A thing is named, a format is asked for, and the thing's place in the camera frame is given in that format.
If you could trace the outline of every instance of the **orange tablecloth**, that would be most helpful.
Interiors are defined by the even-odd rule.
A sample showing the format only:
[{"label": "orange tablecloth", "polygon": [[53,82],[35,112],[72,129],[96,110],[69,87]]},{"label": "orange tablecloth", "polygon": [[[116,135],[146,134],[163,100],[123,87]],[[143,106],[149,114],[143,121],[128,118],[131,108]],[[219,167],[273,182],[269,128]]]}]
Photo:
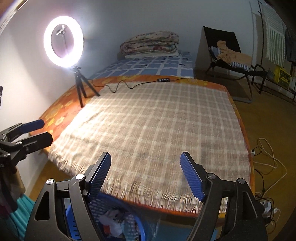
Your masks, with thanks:
[{"label": "orange tablecloth", "polygon": [[[130,77],[119,76],[119,77],[108,77],[108,78],[96,79],[93,81],[93,84],[95,86],[103,86],[107,83],[118,83],[120,80],[125,80],[126,82],[127,81],[129,82],[147,81],[148,82],[148,81],[155,81],[157,78],[170,78],[171,80],[179,79],[178,77],[172,77],[172,76],[134,75]],[[219,84],[203,81],[203,80],[196,80],[196,79],[189,79],[189,78],[180,79],[180,80],[177,80],[176,82],[199,85],[199,86],[204,86],[207,88],[212,88],[212,89],[217,89],[217,90],[227,92],[228,98],[232,104],[232,107],[239,121],[241,130],[246,142],[247,149],[249,151],[249,160],[250,160],[250,166],[251,166],[251,175],[250,175],[251,187],[250,188],[252,192],[255,193],[255,176],[254,176],[253,158],[250,152],[249,140],[248,140],[247,133],[246,133],[244,124],[242,122],[241,116],[239,115],[237,107],[234,104],[234,101],[231,98],[230,94],[228,93],[226,87]],[[102,87],[95,87],[95,89],[97,91],[100,91]],[[94,93],[89,89],[89,87],[85,86],[85,91],[88,97],[86,99],[83,98],[84,105],[87,104],[88,101],[94,96]],[[61,132],[71,123],[73,118],[78,114],[80,110],[81,110],[81,107],[78,100],[76,87],[73,86],[68,91],[66,91],[60,98],[58,98],[56,102],[53,103],[51,107],[49,107],[40,117],[40,119],[44,120],[45,122],[44,128],[37,131],[33,131],[30,134],[36,135],[36,134],[47,131],[50,134],[52,134],[53,140],[55,141],[59,137]],[[46,154],[48,154],[49,150],[50,150],[50,147],[44,149]],[[169,213],[176,214],[176,215],[191,216],[188,213],[184,214],[184,213],[172,212],[172,211],[169,211]]]}]

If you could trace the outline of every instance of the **metal screw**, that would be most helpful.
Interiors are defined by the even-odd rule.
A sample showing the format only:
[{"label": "metal screw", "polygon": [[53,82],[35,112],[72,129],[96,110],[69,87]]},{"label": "metal screw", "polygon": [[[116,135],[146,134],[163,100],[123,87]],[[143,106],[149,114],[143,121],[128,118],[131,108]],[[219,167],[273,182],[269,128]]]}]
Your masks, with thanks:
[{"label": "metal screw", "polygon": [[47,184],[47,185],[50,185],[50,184],[53,184],[53,182],[54,182],[53,179],[48,179],[48,180],[46,181],[46,184]]},{"label": "metal screw", "polygon": [[81,179],[83,179],[84,178],[84,175],[83,174],[77,174],[76,175],[76,179],[77,180],[81,180]]},{"label": "metal screw", "polygon": [[214,173],[209,173],[207,176],[210,179],[215,179],[216,178],[216,175]]},{"label": "metal screw", "polygon": [[240,183],[240,184],[245,184],[245,183],[246,183],[246,180],[243,179],[243,178],[239,178],[239,183]]}]

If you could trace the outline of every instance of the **blue gripper pad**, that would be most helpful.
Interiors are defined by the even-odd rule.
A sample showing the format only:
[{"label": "blue gripper pad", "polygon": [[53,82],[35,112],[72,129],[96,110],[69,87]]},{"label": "blue gripper pad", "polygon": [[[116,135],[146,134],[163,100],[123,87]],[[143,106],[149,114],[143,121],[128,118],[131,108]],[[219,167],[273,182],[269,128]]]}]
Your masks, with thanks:
[{"label": "blue gripper pad", "polygon": [[198,198],[199,201],[203,201],[205,194],[202,190],[202,180],[195,171],[193,165],[195,164],[194,160],[190,160],[191,156],[189,153],[183,152],[180,156],[180,164],[185,175],[185,178],[190,186],[190,189],[193,193],[193,196]]},{"label": "blue gripper pad", "polygon": [[110,166],[111,155],[108,152],[103,152],[85,180],[89,183],[89,190],[86,195],[88,202],[98,196]]},{"label": "blue gripper pad", "polygon": [[23,134],[29,133],[29,132],[32,132],[32,131],[39,130],[39,129],[43,128],[44,125],[45,124],[44,124],[43,120],[31,121],[31,122],[28,122],[26,124],[23,124],[20,127],[20,132],[23,133]]}]

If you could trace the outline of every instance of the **floral blanket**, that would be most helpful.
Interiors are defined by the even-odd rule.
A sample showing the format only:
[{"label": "floral blanket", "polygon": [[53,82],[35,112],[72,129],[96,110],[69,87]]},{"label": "floral blanket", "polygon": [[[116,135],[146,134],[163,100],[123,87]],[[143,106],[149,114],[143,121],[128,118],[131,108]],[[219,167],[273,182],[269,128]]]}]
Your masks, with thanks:
[{"label": "floral blanket", "polygon": [[140,34],[127,41],[121,46],[121,52],[126,54],[153,53],[153,52],[175,52],[178,48],[179,36],[169,31],[157,31]]}]

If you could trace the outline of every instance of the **blue checkered bedsheet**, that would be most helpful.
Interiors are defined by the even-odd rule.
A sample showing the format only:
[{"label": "blue checkered bedsheet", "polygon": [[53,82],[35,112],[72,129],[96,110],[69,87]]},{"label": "blue checkered bedsheet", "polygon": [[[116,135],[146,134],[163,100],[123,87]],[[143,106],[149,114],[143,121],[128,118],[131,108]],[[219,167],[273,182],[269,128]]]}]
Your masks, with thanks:
[{"label": "blue checkered bedsheet", "polygon": [[193,78],[191,54],[179,50],[178,57],[123,59],[93,74],[90,79],[145,74]]}]

